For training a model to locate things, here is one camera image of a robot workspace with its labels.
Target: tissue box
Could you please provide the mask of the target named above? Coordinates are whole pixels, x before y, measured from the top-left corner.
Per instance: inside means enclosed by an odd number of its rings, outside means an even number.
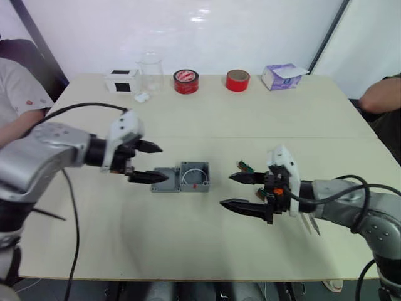
[[[140,92],[138,70],[112,70],[105,74],[105,82],[109,92],[133,94]]]
[[[293,64],[266,66],[262,73],[262,81],[269,90],[292,89],[297,86],[302,75],[308,70]]]

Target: red duct tape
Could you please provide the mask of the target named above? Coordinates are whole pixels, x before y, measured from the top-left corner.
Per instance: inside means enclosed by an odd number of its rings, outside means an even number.
[[[183,69],[174,73],[174,89],[181,94],[191,94],[199,88],[199,74],[194,70]]]
[[[230,91],[241,92],[248,87],[250,75],[244,70],[231,70],[227,72],[226,87]]]

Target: purple tissue box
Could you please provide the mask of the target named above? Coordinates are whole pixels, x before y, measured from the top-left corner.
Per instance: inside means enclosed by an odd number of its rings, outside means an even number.
[[[297,86],[302,75],[308,70],[294,64],[266,66],[262,73],[262,81],[269,90],[292,89]]]

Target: person's arm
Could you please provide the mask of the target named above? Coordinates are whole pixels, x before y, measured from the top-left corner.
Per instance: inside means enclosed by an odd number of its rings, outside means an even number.
[[[360,107],[380,114],[401,108],[401,78],[387,78],[369,87],[359,99]]]
[[[0,127],[0,148],[21,136],[44,117],[44,110],[27,111],[13,122]]]

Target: person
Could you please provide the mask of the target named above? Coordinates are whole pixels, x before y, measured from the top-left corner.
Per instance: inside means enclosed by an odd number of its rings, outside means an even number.
[[[0,148],[21,138],[52,105],[49,95],[27,69],[0,58]]]
[[[370,86],[359,99],[359,106],[383,114],[370,125],[401,165],[401,73]]]

